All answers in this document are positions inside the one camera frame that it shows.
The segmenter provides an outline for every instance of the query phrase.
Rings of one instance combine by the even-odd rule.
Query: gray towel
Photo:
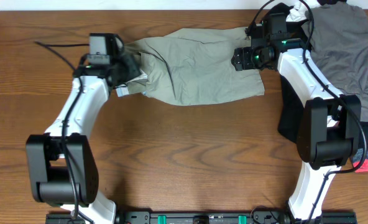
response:
[[[343,2],[312,9],[315,29],[311,57],[325,77],[345,94],[361,100],[361,121],[368,121],[368,18]],[[302,26],[310,35],[310,23]]]
[[[258,70],[235,71],[234,49],[247,47],[245,27],[229,30],[180,29],[126,45],[140,60],[148,81],[127,84],[172,105],[208,105],[264,94]]]

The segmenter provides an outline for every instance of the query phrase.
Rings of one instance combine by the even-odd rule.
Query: wooden table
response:
[[[182,27],[247,26],[255,11],[0,12],[0,223],[42,223],[51,208],[32,199],[25,141],[54,121],[71,71],[33,44],[88,42],[112,32],[130,42]],[[86,47],[58,49],[77,63]],[[263,71],[265,96],[179,107],[142,95],[110,97],[90,139],[100,190],[125,208],[154,211],[283,208],[301,160],[277,125],[279,76]],[[354,209],[368,223],[368,173],[336,176],[325,210]]]

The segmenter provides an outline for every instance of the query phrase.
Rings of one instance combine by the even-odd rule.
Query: white fabric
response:
[[[310,9],[320,7],[321,5],[317,0],[304,0],[305,3],[310,7]],[[287,22],[300,22],[306,18],[305,12],[307,11],[306,6],[300,1],[296,2],[293,9],[290,10],[290,14],[286,18]]]

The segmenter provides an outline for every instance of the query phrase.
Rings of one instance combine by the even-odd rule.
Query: gray-green fabric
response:
[[[264,94],[258,70],[235,71],[234,49],[250,46],[245,27],[180,29],[126,45],[148,75],[144,83],[128,83],[129,93],[145,92],[171,105],[208,105]]]

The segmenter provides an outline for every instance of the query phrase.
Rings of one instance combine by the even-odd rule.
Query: gray cloth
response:
[[[361,121],[368,121],[368,18],[343,2],[312,9],[315,29],[311,57],[325,77],[344,94],[361,100]],[[310,35],[310,23],[302,26]]]
[[[128,83],[172,105],[208,105],[264,94],[258,70],[235,71],[234,49],[247,47],[245,27],[229,30],[180,29],[126,45],[148,75],[146,84]]]

